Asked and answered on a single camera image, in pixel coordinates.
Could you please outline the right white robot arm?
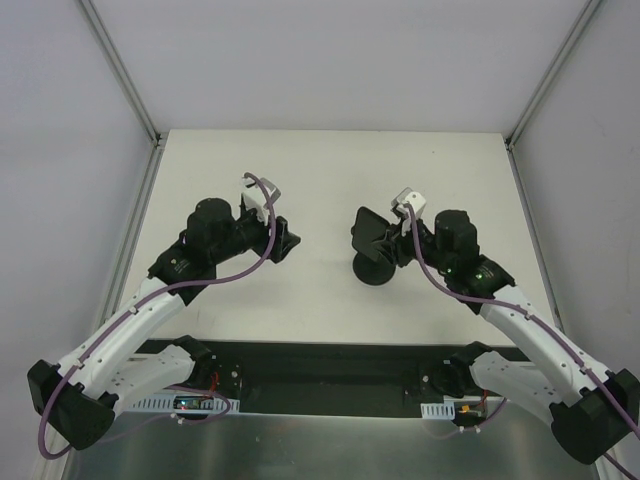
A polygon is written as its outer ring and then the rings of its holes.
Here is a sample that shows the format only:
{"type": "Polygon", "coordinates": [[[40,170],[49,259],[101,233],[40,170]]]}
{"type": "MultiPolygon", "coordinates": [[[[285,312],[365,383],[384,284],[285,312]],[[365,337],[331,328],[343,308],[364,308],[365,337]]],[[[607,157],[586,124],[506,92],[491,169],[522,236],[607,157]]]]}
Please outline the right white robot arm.
{"type": "Polygon", "coordinates": [[[474,342],[450,361],[434,386],[451,397],[477,389],[497,393],[546,424],[573,459],[589,465],[639,432],[639,380],[595,360],[541,319],[515,279],[481,254],[464,210],[445,210],[428,228],[408,205],[392,224],[366,207],[351,229],[353,269],[383,285],[417,261],[428,280],[506,335],[532,363],[524,368],[474,342]]]}

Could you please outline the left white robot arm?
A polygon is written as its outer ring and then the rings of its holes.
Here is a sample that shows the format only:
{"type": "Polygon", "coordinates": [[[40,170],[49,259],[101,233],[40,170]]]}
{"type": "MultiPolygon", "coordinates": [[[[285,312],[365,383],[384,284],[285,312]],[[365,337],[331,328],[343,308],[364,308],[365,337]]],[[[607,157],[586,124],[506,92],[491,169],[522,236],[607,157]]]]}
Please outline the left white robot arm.
{"type": "Polygon", "coordinates": [[[136,366],[130,356],[166,321],[186,308],[205,288],[220,283],[217,267],[247,251],[279,263],[300,243],[287,220],[267,208],[240,205],[234,217],[219,198],[200,201],[185,230],[160,254],[131,299],[98,331],[58,362],[36,362],[27,379],[41,416],[38,448],[55,459],[45,443],[48,427],[69,449],[95,444],[114,420],[139,400],[166,387],[214,393],[212,352],[189,335],[136,366]]]}

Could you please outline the black smartphone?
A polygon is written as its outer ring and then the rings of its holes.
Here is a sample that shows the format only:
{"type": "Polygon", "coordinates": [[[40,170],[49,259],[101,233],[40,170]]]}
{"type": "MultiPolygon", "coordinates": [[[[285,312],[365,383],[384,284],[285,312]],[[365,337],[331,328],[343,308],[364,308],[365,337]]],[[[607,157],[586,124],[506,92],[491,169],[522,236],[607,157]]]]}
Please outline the black smartphone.
{"type": "Polygon", "coordinates": [[[379,261],[382,258],[381,245],[389,227],[390,223],[385,218],[365,206],[360,207],[351,228],[352,247],[369,260],[379,261]]]}

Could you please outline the black phone stand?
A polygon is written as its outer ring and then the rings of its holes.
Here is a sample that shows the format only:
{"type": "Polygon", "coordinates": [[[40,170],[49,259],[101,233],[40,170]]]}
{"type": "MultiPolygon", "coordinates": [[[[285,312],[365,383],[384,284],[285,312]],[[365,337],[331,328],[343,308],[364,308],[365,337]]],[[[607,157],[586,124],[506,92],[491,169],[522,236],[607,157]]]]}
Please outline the black phone stand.
{"type": "Polygon", "coordinates": [[[382,286],[395,275],[396,266],[384,261],[374,261],[357,253],[352,261],[352,270],[356,278],[369,286],[382,286]]]}

